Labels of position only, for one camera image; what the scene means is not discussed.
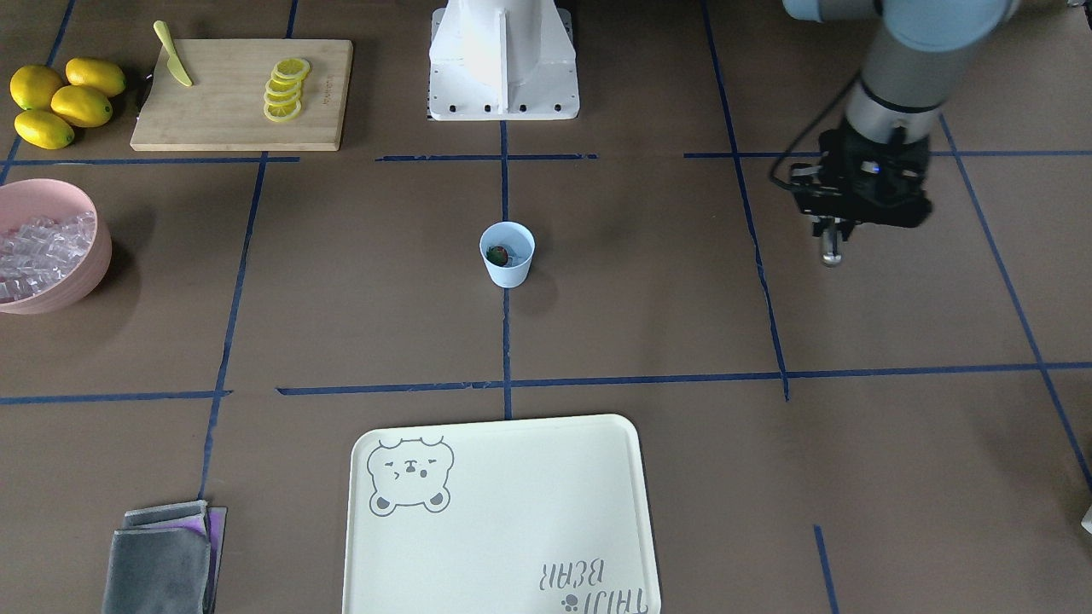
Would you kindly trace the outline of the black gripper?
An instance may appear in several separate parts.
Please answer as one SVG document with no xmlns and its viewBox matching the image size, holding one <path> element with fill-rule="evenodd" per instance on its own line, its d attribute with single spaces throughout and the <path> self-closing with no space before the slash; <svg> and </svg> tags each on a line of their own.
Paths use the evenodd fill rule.
<svg viewBox="0 0 1092 614">
<path fill-rule="evenodd" d="M 847 241 L 857 224 L 917 227 L 931 215 L 924 187 L 931 139 L 909 142 L 902 127 L 885 141 L 862 135 L 848 120 L 819 135 L 818 163 L 794 163 L 790 185 L 800 212 L 811 215 L 815 238 Z"/>
</svg>

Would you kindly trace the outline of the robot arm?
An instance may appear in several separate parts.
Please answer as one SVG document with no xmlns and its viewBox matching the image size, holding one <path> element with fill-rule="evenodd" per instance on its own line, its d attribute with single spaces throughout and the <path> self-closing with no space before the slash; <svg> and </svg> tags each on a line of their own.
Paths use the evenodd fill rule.
<svg viewBox="0 0 1092 614">
<path fill-rule="evenodd" d="M 980 47 L 1017 12 L 1017 1 L 787 1 L 809 22 L 880 20 L 857 74 L 839 91 L 838 127 L 818 139 L 818 162 L 768 178 L 812 221 L 824 264 L 862 224 L 917 227 L 931 214 L 925 190 L 931 128 Z"/>
</svg>

